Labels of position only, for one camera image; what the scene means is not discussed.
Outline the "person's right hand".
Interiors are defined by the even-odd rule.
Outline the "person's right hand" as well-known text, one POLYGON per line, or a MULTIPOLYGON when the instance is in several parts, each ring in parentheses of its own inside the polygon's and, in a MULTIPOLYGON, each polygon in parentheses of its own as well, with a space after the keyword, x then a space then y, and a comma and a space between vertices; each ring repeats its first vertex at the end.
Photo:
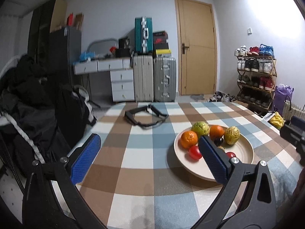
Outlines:
POLYGON ((293 200, 295 200, 298 197, 299 193, 302 191, 303 186, 304 186, 304 177, 300 176, 297 181, 297 186, 293 191, 293 200))

